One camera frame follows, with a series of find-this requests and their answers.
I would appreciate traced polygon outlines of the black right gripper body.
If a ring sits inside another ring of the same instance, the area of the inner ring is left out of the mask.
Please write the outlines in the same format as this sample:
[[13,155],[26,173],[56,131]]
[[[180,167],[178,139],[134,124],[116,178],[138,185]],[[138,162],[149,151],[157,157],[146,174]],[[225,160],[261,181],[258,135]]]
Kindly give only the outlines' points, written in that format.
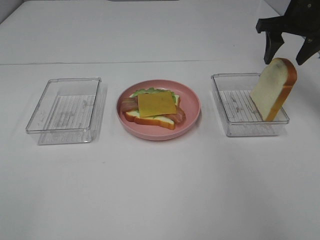
[[260,18],[256,24],[258,33],[289,33],[306,38],[320,35],[320,1],[292,0],[284,15]]

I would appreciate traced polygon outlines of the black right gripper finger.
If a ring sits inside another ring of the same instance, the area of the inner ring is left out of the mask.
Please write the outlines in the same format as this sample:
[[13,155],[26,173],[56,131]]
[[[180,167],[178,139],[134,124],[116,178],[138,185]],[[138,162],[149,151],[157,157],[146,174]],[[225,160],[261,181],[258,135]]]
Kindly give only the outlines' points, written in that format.
[[270,64],[278,49],[285,43],[281,32],[265,32],[266,45],[264,53],[265,64]]
[[310,57],[320,51],[320,37],[307,37],[296,56],[296,62],[299,66],[304,64]]

